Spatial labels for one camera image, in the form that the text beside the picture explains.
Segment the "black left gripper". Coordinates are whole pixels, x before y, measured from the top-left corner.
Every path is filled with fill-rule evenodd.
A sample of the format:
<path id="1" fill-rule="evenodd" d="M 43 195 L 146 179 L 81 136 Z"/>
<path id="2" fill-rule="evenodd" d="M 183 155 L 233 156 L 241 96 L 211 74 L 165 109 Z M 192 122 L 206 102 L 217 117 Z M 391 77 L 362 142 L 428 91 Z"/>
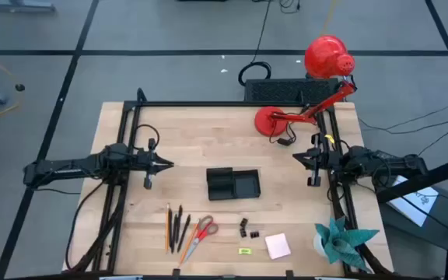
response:
<path id="1" fill-rule="evenodd" d="M 148 140 L 148 148 L 140 148 L 137 151 L 138 161 L 143 165 L 145 171 L 143 186 L 147 190 L 152 189 L 152 178 L 156 175 L 156 171 L 161 172 L 174 167 L 174 162 L 164 159 L 160 156 L 156 157 L 155 148 L 156 140 L 154 138 L 150 138 Z"/>

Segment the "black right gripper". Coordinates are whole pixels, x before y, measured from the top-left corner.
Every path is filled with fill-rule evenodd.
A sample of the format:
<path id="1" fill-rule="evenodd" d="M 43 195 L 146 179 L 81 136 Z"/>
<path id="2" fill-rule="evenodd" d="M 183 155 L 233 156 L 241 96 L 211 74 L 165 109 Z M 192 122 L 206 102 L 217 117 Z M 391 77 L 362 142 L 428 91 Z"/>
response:
<path id="1" fill-rule="evenodd" d="M 337 168 L 340 161 L 340 156 L 335 154 L 337 151 L 335 146 L 338 142 L 334 139 L 335 143 L 332 144 L 324 137 L 325 135 L 329 134 L 316 133 L 311 137 L 313 148 L 308 149 L 307 152 L 299 152 L 292 155 L 306 170 L 312 170 L 312 174 L 307 180 L 307 185 L 310 187 L 320 186 L 320 170 Z"/>

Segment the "black mesh desk organizer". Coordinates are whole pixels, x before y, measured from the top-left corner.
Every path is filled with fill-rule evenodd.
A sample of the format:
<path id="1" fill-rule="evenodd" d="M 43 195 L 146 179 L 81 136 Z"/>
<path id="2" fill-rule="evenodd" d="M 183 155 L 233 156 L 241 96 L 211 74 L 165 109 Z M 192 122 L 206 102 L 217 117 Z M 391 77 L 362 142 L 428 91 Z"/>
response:
<path id="1" fill-rule="evenodd" d="M 206 170 L 210 201 L 258 198 L 261 195 L 258 170 L 234 170 L 232 167 Z"/>

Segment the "orange-yellow wooden pencil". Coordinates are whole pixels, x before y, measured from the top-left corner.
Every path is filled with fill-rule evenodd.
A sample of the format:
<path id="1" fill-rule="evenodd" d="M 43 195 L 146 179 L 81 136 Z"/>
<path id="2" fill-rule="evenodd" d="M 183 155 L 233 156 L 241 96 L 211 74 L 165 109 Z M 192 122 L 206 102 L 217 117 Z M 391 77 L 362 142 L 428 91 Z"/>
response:
<path id="1" fill-rule="evenodd" d="M 165 253 L 168 254 L 170 248 L 170 204 L 166 204 L 166 225 L 165 225 Z"/>
<path id="2" fill-rule="evenodd" d="M 185 258 L 186 258 L 186 256 L 187 256 L 187 254 L 188 254 L 188 251 L 189 251 L 189 249 L 190 249 L 190 246 L 191 246 L 191 244 L 193 243 L 194 238 L 195 238 L 195 236 L 196 236 L 196 234 L 197 234 L 198 227 L 199 227 L 199 223 L 200 223 L 200 219 L 198 219 L 197 222 L 194 224 L 194 228 L 193 228 L 193 230 L 192 230 L 192 232 L 191 232 L 191 235 L 190 235 L 189 238 L 188 238 L 187 245 L 186 245 L 186 247 L 185 247 L 185 249 L 184 249 L 184 252 L 183 252 L 182 255 L 181 255 L 180 262 L 179 262 L 179 264 L 178 264 L 178 268 L 181 267 L 181 265 L 183 264 L 183 262 L 184 262 L 184 260 L 185 260 Z"/>

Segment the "red-handled scissors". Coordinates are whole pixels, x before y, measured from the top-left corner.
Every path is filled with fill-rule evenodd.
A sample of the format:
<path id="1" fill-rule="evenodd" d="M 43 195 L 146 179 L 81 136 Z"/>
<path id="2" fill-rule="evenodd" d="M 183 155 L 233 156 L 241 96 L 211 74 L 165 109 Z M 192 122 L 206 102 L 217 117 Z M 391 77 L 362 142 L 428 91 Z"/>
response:
<path id="1" fill-rule="evenodd" d="M 184 256 L 183 262 L 187 261 L 188 258 L 192 255 L 198 244 L 207 236 L 211 236 L 217 233 L 219 230 L 219 226 L 214 223 L 214 219 L 211 215 L 207 215 L 200 220 L 197 225 L 197 232 L 194 236 L 194 239 L 187 249 L 187 252 Z"/>

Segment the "pink sticky note pad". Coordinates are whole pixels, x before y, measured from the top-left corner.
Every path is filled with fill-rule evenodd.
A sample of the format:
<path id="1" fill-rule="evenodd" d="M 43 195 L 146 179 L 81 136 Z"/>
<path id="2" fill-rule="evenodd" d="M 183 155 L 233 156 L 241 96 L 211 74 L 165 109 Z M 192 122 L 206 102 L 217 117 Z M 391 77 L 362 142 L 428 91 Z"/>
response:
<path id="1" fill-rule="evenodd" d="M 266 243 L 268 255 L 272 260 L 291 254 L 291 249 L 284 233 L 266 236 L 264 241 Z"/>

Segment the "black perforated metal case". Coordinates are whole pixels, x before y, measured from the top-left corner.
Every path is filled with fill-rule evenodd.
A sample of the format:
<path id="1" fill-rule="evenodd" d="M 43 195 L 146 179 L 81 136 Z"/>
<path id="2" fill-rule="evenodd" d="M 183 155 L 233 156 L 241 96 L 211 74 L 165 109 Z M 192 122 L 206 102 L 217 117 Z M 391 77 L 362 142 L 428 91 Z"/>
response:
<path id="1" fill-rule="evenodd" d="M 318 104 L 336 93 L 337 79 L 248 79 L 246 101 Z"/>

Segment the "green plant in white pot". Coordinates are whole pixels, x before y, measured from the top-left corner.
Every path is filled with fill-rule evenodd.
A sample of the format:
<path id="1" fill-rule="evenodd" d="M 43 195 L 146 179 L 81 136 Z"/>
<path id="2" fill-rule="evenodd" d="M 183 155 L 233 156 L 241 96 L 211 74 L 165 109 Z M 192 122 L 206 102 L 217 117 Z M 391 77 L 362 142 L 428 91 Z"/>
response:
<path id="1" fill-rule="evenodd" d="M 320 237 L 317 243 L 324 251 L 330 264 L 342 261 L 349 266 L 358 268 L 365 272 L 371 272 L 366 266 L 356 247 L 365 245 L 378 232 L 378 229 L 346 229 L 346 217 L 339 219 L 330 218 L 329 226 L 316 223 L 315 230 Z"/>

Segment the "red desk lamp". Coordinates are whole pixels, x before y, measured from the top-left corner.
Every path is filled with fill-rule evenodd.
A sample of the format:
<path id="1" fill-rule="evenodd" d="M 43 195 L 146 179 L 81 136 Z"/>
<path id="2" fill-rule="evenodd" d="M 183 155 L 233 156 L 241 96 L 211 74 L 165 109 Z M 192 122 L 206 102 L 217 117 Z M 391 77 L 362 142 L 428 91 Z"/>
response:
<path id="1" fill-rule="evenodd" d="M 279 136 L 292 122 L 316 124 L 316 115 L 355 93 L 357 87 L 352 72 L 355 59 L 345 44 L 333 35 L 323 35 L 314 40 L 305 51 L 304 65 L 315 79 L 341 77 L 338 90 L 326 100 L 298 114 L 288 114 L 278 107 L 262 107 L 255 115 L 254 126 L 265 136 Z"/>

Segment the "white paper sheet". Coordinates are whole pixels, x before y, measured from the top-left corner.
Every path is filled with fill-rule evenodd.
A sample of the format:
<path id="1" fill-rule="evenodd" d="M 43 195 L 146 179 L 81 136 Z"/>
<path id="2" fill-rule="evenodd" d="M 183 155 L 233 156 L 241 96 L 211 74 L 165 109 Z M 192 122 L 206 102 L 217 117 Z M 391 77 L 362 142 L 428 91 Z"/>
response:
<path id="1" fill-rule="evenodd" d="M 390 200 L 387 204 L 415 225 L 422 227 L 438 196 L 439 193 L 434 188 L 426 187 Z"/>

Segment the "black metal bar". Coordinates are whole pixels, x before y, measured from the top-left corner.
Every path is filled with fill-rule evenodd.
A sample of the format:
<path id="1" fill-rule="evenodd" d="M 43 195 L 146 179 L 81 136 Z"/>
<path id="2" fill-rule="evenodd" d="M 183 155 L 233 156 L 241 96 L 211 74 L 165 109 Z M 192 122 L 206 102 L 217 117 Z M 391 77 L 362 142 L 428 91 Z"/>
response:
<path id="1" fill-rule="evenodd" d="M 430 170 L 427 174 L 409 178 L 404 183 L 381 191 L 376 198 L 379 203 L 386 203 L 445 180 L 448 180 L 448 163 Z"/>

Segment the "black aluminium table frame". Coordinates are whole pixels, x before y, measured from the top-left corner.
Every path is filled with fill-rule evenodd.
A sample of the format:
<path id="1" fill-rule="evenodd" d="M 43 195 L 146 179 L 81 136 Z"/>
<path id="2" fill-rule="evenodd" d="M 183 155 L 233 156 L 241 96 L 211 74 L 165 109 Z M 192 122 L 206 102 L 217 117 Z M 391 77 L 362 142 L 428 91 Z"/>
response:
<path id="1" fill-rule="evenodd" d="M 329 183 L 309 187 L 307 173 L 292 155 L 310 145 L 317 132 L 311 124 L 299 126 L 297 142 L 288 148 L 275 146 L 254 128 L 258 102 L 245 101 L 136 101 L 102 105 L 92 150 L 131 140 L 131 120 L 149 124 L 139 130 L 137 145 L 159 136 L 158 153 L 175 162 L 153 179 L 151 190 L 143 186 L 144 173 L 133 173 L 118 186 L 86 180 L 82 196 L 86 203 L 79 214 L 70 259 L 77 265 L 96 239 L 100 227 L 114 213 L 117 203 L 124 211 L 93 259 L 86 274 L 168 275 L 179 264 L 165 253 L 165 212 L 182 205 L 191 220 L 213 215 L 220 230 L 206 240 L 181 268 L 182 275 L 283 276 L 340 275 L 340 264 L 329 264 L 313 248 L 314 226 L 333 214 L 328 200 Z M 213 167 L 258 170 L 261 196 L 256 199 L 209 201 L 205 172 Z M 248 219 L 245 228 L 242 219 Z M 240 229 L 247 236 L 242 238 Z M 258 231 L 258 238 L 250 232 Z M 272 260 L 264 238 L 284 233 L 289 256 Z M 250 248 L 251 255 L 239 255 Z"/>

